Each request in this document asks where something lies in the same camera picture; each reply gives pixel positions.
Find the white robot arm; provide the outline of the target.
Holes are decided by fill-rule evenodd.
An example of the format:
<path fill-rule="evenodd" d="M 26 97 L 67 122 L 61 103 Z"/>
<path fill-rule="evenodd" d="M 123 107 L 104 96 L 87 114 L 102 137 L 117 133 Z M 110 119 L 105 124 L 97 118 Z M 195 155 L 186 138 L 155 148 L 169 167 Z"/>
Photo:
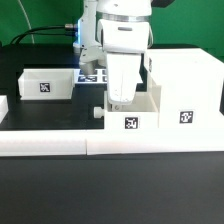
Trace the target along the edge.
<path fill-rule="evenodd" d="M 84 0 L 79 19 L 79 67 L 84 75 L 106 68 L 107 97 L 112 105 L 132 103 L 141 57 L 153 44 L 150 16 L 154 7 L 175 0 Z"/>

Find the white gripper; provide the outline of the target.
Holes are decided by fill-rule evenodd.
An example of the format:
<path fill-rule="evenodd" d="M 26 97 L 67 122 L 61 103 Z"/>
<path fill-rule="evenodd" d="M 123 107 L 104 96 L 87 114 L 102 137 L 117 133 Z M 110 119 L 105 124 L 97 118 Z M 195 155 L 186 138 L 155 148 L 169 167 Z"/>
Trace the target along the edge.
<path fill-rule="evenodd" d="M 107 96 L 112 110 L 131 104 L 140 78 L 141 55 L 147 50 L 148 22 L 118 22 L 100 19 L 99 45 L 82 50 L 79 66 L 84 75 L 94 73 L 96 62 L 106 67 Z"/>

